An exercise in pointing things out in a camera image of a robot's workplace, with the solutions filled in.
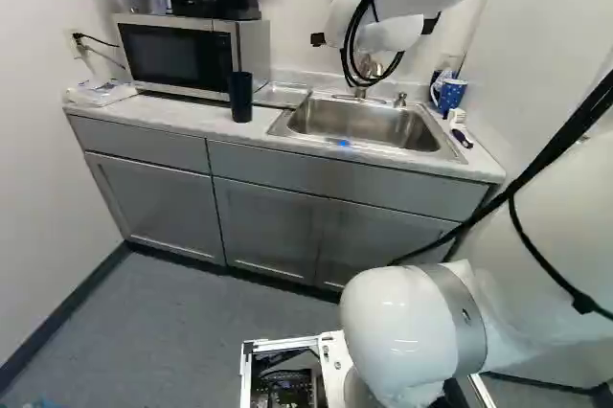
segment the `black cable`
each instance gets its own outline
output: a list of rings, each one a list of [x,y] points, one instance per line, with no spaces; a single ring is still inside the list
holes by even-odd
[[[376,4],[375,0],[371,1],[371,9],[373,10],[373,16],[375,17],[375,22],[379,23],[379,14],[376,13]]]
[[[604,112],[606,112],[607,109],[610,108],[611,104],[613,104],[613,71],[609,72],[609,74],[602,79],[598,86],[566,121],[556,135],[554,135],[545,148],[541,150],[526,169],[515,178],[502,193],[496,195],[484,207],[477,209],[467,220],[441,238],[411,253],[391,260],[388,265],[401,264],[404,261],[445,245],[449,241],[464,235],[478,222],[507,202],[512,195],[517,193],[537,174],[561,156],[602,116],[602,114],[604,114]],[[448,254],[443,259],[443,262],[449,261],[451,257],[451,253]]]
[[[343,66],[343,73],[345,76],[345,80],[347,81],[349,86],[371,87],[375,85],[381,80],[389,77],[396,70],[397,66],[402,60],[402,57],[404,56],[404,53],[397,53],[393,62],[390,64],[388,69],[380,77],[375,77],[375,78],[365,77],[364,75],[360,73],[359,69],[357,68],[357,65],[355,63],[355,56],[353,54],[353,49],[355,47],[355,35],[359,27],[360,21],[362,20],[362,17],[364,16],[364,13],[371,6],[373,1],[374,0],[361,0],[360,1],[357,8],[353,12],[352,18],[350,19],[350,22],[348,25],[347,32],[345,34],[343,48],[341,49],[341,63]],[[353,72],[357,76],[357,78],[355,78],[353,74],[351,73],[350,65],[351,65]]]
[[[258,87],[255,91],[254,91],[254,95],[257,94],[258,92],[260,92],[265,86],[268,85],[269,81],[266,81],[264,84],[262,84],[260,87]]]
[[[111,62],[115,63],[117,66],[119,66],[120,68],[122,68],[122,69],[124,69],[124,70],[126,69],[126,68],[125,68],[125,65],[122,65],[122,64],[121,64],[119,61],[117,61],[115,58],[110,57],[110,56],[108,56],[107,54],[103,54],[102,52],[100,52],[100,51],[98,51],[98,50],[94,49],[93,47],[83,46],[83,45],[81,45],[81,47],[82,47],[83,49],[85,49],[86,51],[91,52],[92,54],[96,54],[97,56],[100,56],[100,57],[106,58],[108,61],[111,61]]]
[[[84,33],[73,33],[73,38],[76,41],[80,41],[81,39],[83,39],[84,37],[86,37],[87,39],[91,39],[93,41],[96,42],[100,42],[101,44],[104,44],[105,46],[108,47],[115,47],[117,49],[119,49],[120,46],[118,46],[117,44],[111,44],[110,42],[106,42],[106,41],[102,41],[101,39],[98,39],[97,37],[94,36],[90,36],[89,34],[84,34]]]
[[[511,222],[513,223],[513,227],[519,235],[522,243],[526,247],[526,249],[530,252],[536,262],[543,268],[549,277],[551,277],[562,289],[566,290],[566,292],[573,298],[573,308],[579,314],[589,314],[590,312],[596,312],[600,314],[605,319],[613,321],[613,312],[606,310],[601,307],[596,301],[586,293],[583,293],[581,290],[576,288],[570,282],[568,282],[546,259],[545,257],[538,251],[536,246],[530,240],[524,228],[521,225],[521,221],[519,220],[519,216],[517,215],[517,207],[515,205],[515,196],[512,195],[509,197],[509,214],[511,216]]]

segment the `baseboard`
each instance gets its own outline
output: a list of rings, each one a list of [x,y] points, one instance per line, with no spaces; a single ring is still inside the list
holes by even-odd
[[[484,373],[484,375],[494,379],[500,379],[502,381],[514,382],[516,384],[526,384],[528,386],[539,387],[541,389],[550,389],[553,391],[568,392],[570,394],[579,394],[582,396],[590,397],[592,397],[601,387],[597,386],[590,389],[584,389],[581,387],[565,386],[562,384],[555,384],[553,382],[537,381],[535,379],[528,379],[527,377],[511,376],[508,374],[500,374],[496,372],[486,372]]]
[[[166,250],[149,247],[147,245],[141,245],[140,243],[128,242],[129,248],[142,255],[156,258],[158,260],[172,262],[174,264],[180,264],[193,269],[198,269],[204,272],[210,272],[218,276],[230,276],[235,279],[247,281],[251,283],[257,283],[263,286],[269,286],[278,290],[287,291],[297,295],[308,296],[320,301],[326,301],[328,303],[338,304],[340,302],[341,294],[334,291],[327,291],[315,286],[302,285],[283,279],[277,279],[274,277],[266,276],[263,274],[257,274],[255,272],[246,271],[244,269],[238,269],[231,266],[220,266],[212,264],[211,262],[201,261],[190,257],[184,257],[177,255]]]
[[[38,327],[15,353],[0,367],[0,395],[11,386],[17,376],[28,366],[34,356],[51,339],[70,316],[85,302],[89,295],[130,253],[122,242],[106,259],[80,283],[56,310]]]

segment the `gray countertop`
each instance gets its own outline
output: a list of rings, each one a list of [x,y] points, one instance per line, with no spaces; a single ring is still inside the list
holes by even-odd
[[[66,102],[64,111],[67,114],[120,124],[393,169],[414,170],[493,184],[500,184],[505,180],[505,171],[479,144],[475,144],[473,149],[465,149],[452,140],[467,160],[467,164],[461,164],[428,157],[427,153],[404,151],[383,153],[268,135],[266,132],[283,112],[277,108],[254,106],[253,121],[248,124],[233,122],[227,106],[185,102],[151,95],[137,95],[105,107],[78,106]],[[447,122],[443,121],[440,115],[433,114],[443,130],[448,132]]]

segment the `sink basin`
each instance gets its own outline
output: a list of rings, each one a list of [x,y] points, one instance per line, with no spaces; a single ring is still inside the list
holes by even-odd
[[[465,162],[432,115],[419,103],[406,107],[311,96],[284,111],[269,135],[386,153],[419,153]]]
[[[307,99],[287,127],[304,135],[365,141],[418,151],[441,148],[417,111],[360,102]]]

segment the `floor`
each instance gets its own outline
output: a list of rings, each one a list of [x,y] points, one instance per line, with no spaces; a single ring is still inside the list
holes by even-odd
[[[246,339],[339,329],[337,306],[132,254],[0,397],[67,408],[238,407]],[[499,408],[591,408],[586,397],[488,381]]]

